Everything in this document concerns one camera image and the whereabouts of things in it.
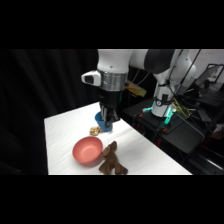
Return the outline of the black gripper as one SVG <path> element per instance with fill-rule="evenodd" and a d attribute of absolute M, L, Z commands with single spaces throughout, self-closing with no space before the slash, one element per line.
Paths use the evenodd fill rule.
<path fill-rule="evenodd" d="M 121 91 L 106 91 L 101 89 L 99 91 L 99 97 L 100 97 L 100 108 L 101 108 L 101 116 L 102 120 L 105 122 L 108 122 L 108 111 L 110 109 L 117 109 L 120 101 L 121 101 Z M 110 120 L 109 124 L 112 125 L 113 123 L 120 120 L 120 117 L 118 116 L 118 113 L 116 110 L 112 110 L 110 114 Z"/>

